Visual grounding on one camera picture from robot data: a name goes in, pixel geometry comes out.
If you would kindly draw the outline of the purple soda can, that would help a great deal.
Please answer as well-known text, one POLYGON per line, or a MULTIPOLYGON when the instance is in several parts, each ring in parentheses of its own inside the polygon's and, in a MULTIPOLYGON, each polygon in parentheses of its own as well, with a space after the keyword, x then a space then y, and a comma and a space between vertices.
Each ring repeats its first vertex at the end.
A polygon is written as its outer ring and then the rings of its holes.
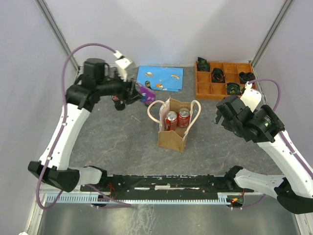
POLYGON ((152 102, 156 100, 156 94, 150 88, 140 83, 136 84, 136 88, 142 95, 142 98, 139 101, 145 104, 146 106, 149 106, 152 102))

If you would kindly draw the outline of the cola bottle red cap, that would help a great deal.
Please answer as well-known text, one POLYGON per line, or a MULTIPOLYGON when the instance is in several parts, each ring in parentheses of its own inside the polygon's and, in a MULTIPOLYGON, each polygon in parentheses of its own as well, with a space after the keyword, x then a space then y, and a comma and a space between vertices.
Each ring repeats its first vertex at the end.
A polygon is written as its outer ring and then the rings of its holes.
POLYGON ((114 102, 114 107, 118 111, 123 111, 126 107, 125 103, 118 98, 116 95, 112 95, 112 101, 114 102))

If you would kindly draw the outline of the red cola can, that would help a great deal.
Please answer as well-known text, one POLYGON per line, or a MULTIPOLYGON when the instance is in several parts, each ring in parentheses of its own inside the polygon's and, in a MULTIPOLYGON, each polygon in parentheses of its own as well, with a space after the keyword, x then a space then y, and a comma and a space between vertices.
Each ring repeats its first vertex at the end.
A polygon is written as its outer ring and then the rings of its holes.
POLYGON ((177 113, 174 111, 169 111, 165 115, 165 127, 164 127, 165 130, 166 131, 175 130, 175 128, 177 127, 177 121, 178 121, 177 113))
POLYGON ((190 111, 187 108, 181 108, 178 113, 178 122, 177 126, 180 128, 185 128, 189 125, 190 122, 190 111))

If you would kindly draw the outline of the brown canvas tote bag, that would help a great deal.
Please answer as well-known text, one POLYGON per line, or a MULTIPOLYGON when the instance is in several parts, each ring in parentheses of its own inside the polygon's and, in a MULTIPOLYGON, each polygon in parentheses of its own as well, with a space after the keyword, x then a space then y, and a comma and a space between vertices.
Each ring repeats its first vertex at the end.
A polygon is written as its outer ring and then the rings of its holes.
POLYGON ((159 124, 158 132, 158 146, 168 148, 174 151, 183 152, 186 145, 187 136, 190 129, 193 127, 201 113, 201 105, 197 100, 191 102, 181 102, 169 98, 167 101, 156 100, 152 102, 147 109, 147 114, 151 120, 159 124), (153 105, 160 103, 161 108, 159 110, 159 119, 154 118, 150 109, 153 105), (185 128, 176 127, 175 130, 166 131, 165 130, 165 115, 169 111, 174 111, 178 113, 181 108, 187 108, 190 111, 190 122, 185 128))

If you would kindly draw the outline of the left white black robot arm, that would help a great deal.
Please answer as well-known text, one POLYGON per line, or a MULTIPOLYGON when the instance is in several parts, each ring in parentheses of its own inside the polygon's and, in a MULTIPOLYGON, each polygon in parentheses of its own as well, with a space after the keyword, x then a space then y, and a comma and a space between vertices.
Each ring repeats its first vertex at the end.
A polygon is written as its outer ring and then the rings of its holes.
POLYGON ((38 161, 28 165, 28 171, 40 182, 66 192, 85 184, 98 191, 107 188, 105 170, 94 166, 69 167, 69 159, 83 124, 101 97, 116 96, 123 105, 142 98, 139 86, 127 77, 133 62, 121 56, 115 64, 116 70, 111 72, 102 59, 89 58, 84 62, 83 73, 66 91, 66 104, 48 147, 38 161))

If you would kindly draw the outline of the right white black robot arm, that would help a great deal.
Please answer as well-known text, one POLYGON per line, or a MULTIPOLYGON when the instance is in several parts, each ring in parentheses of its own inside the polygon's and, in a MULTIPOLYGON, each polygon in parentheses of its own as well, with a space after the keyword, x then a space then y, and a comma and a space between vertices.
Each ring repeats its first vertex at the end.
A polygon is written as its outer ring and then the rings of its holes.
POLYGON ((268 105, 253 111, 237 96, 224 98, 216 107, 215 123, 221 122, 224 129, 256 143, 283 173, 283 176, 271 177, 234 166, 224 180, 226 189, 251 189, 277 199, 294 214, 312 213, 313 170, 293 145, 274 111, 268 105))

